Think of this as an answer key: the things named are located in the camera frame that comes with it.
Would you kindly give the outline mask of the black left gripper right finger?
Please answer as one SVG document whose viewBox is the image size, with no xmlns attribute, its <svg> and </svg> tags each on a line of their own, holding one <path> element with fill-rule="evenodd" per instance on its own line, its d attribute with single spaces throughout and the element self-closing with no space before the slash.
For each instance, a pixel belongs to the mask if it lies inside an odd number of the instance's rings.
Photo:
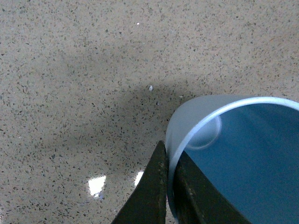
<svg viewBox="0 0 299 224">
<path fill-rule="evenodd" d="M 249 224 L 209 181 L 190 156 L 183 152 L 173 180 L 179 224 Z"/>
</svg>

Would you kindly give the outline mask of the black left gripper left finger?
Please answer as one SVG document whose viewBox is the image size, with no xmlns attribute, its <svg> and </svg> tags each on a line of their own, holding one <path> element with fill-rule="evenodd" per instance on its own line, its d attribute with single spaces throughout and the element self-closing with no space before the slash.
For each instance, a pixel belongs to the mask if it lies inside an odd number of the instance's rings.
<svg viewBox="0 0 299 224">
<path fill-rule="evenodd" d="M 113 224 L 164 224 L 168 185 L 165 144 L 159 141 L 132 195 Z"/>
</svg>

